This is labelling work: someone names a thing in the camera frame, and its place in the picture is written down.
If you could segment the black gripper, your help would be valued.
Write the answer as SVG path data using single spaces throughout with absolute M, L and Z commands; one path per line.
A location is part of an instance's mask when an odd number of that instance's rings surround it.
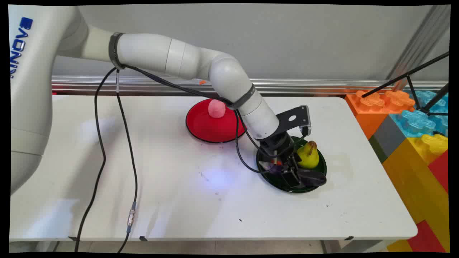
M 299 163 L 302 161 L 296 153 L 299 137 L 291 137 L 288 132 L 280 133 L 274 137 L 260 142 L 257 153 L 257 166 L 259 169 L 283 169 L 282 178 L 290 188 L 299 187 L 302 183 L 298 176 Z

